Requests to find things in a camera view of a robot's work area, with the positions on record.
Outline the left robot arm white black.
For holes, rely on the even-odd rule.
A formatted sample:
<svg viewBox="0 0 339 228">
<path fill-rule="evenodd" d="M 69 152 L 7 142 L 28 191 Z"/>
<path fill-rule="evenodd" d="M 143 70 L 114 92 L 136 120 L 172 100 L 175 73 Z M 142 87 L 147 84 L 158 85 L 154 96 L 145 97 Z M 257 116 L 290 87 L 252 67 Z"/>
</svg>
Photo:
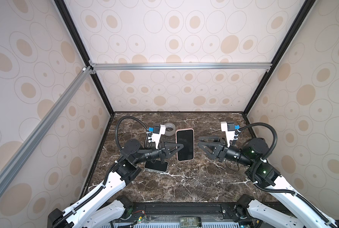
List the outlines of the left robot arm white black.
<svg viewBox="0 0 339 228">
<path fill-rule="evenodd" d="M 181 143 L 164 142 L 160 149 L 144 149 L 136 139 L 130 139 L 121 149 L 121 156 L 108 170 L 104 180 L 91 192 L 63 211 L 55 209 L 48 216 L 49 228 L 94 228 L 119 219 L 132 209 L 126 198 L 104 203 L 124 189 L 141 172 L 138 163 L 166 159 L 175 155 L 184 146 Z"/>
</svg>

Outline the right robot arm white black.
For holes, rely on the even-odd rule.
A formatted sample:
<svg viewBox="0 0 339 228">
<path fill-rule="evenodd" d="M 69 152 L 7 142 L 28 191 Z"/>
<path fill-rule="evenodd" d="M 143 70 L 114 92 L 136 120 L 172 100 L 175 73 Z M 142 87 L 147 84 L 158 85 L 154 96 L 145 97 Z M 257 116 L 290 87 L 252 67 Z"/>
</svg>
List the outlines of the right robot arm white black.
<svg viewBox="0 0 339 228">
<path fill-rule="evenodd" d="M 263 156 L 270 148 L 262 138 L 253 138 L 237 147 L 219 137 L 200 137 L 198 146 L 213 160 L 230 160 L 247 167 L 245 174 L 259 190 L 267 192 L 285 206 L 291 215 L 242 196 L 235 206 L 239 219 L 252 217 L 275 228 L 339 228 L 339 220 L 323 213 L 300 194 Z"/>
</svg>

